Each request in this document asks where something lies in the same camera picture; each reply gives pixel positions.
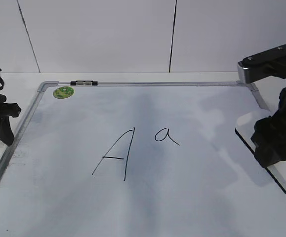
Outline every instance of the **black marker writing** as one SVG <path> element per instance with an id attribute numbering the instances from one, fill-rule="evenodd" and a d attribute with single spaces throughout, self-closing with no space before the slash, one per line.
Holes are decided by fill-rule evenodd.
<path id="1" fill-rule="evenodd" d="M 128 146 L 128 151 L 127 151 L 127 157 L 126 157 L 126 163 L 125 163 L 125 172 L 124 172 L 124 181 L 126 179 L 126 170 L 127 170 L 127 163 L 128 163 L 128 157 L 129 157 L 129 151 L 131 149 L 131 146 L 132 146 L 132 141 L 133 141 L 133 137 L 134 137 L 134 133 L 135 133 L 135 127 L 125 133 L 123 133 L 121 135 L 121 137 L 119 137 L 115 143 L 112 145 L 112 147 L 106 152 L 106 154 L 102 157 L 102 159 L 99 161 L 99 163 L 97 164 L 97 166 L 95 167 L 94 171 L 92 172 L 92 175 L 95 173 L 96 169 L 99 167 L 99 165 L 101 164 L 101 162 L 103 161 L 104 158 L 111 158 L 111 159 L 124 159 L 124 158 L 119 158 L 119 157 L 110 157 L 110 156 L 107 156 L 107 154 L 110 152 L 110 150 L 115 146 L 115 144 L 124 136 L 126 135 L 127 133 L 129 132 L 133 132 L 132 133 L 132 138 L 131 138 L 131 142 Z"/>
<path id="2" fill-rule="evenodd" d="M 164 131 L 165 129 L 167 129 L 167 133 L 166 133 L 165 137 L 163 137 L 163 139 L 158 140 L 158 139 L 157 139 L 157 135 L 158 135 L 160 132 Z M 175 140 L 173 140 L 172 137 L 169 135 L 169 128 L 163 128 L 162 130 L 160 130 L 158 133 L 156 133 L 154 139 L 155 139 L 155 141 L 161 142 L 161 141 L 163 141 L 164 139 L 166 139 L 166 137 L 169 137 L 171 141 L 173 141 L 175 144 L 177 144 L 178 146 L 180 146 L 180 144 L 177 143 Z"/>

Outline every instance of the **white surface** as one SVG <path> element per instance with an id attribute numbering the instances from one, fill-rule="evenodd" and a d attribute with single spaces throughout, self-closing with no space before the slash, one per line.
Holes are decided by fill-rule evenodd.
<path id="1" fill-rule="evenodd" d="M 38 72 L 16 0 L 0 0 L 0 68 Z"/>
<path id="2" fill-rule="evenodd" d="M 175 0 L 20 0 L 41 72 L 168 72 Z"/>
<path id="3" fill-rule="evenodd" d="M 178 0 L 172 72 L 236 71 L 286 44 L 286 0 Z"/>
<path id="4" fill-rule="evenodd" d="M 245 141 L 248 143 L 248 145 L 255 150 L 255 145 L 251 140 L 251 137 L 254 133 L 254 125 L 255 123 L 263 119 L 265 117 L 271 116 L 272 113 L 266 110 L 258 110 L 251 112 L 249 114 L 243 115 L 237 120 L 237 126 L 236 130 L 239 132 L 239 134 L 245 139 Z M 274 165 L 271 165 L 268 167 L 273 175 L 276 177 L 276 179 L 282 184 L 282 186 L 286 189 L 285 183 L 286 183 L 286 161 L 280 161 Z"/>
<path id="5" fill-rule="evenodd" d="M 5 81 L 2 91 L 7 96 L 8 103 L 18 103 L 22 109 L 19 118 L 10 118 L 10 124 L 15 130 L 19 121 L 25 114 L 31 100 L 36 94 L 38 86 L 47 80 L 72 81 L 72 80 L 98 80 L 98 81 L 236 81 L 237 73 L 100 73 L 100 74 L 63 74 L 63 73 L 2 73 Z M 0 158 L 6 146 L 0 143 Z"/>
<path id="6" fill-rule="evenodd" d="M 286 87 L 286 79 L 268 77 L 257 81 L 255 85 L 258 87 L 260 94 L 265 100 L 271 112 L 278 109 L 279 95 L 283 88 Z"/>
<path id="7" fill-rule="evenodd" d="M 286 196 L 234 133 L 244 87 L 46 91 L 0 183 L 0 237 L 286 236 Z M 107 149 L 135 127 L 124 161 Z M 154 141 L 163 127 L 170 140 Z M 123 157 L 129 137 L 110 155 Z"/>

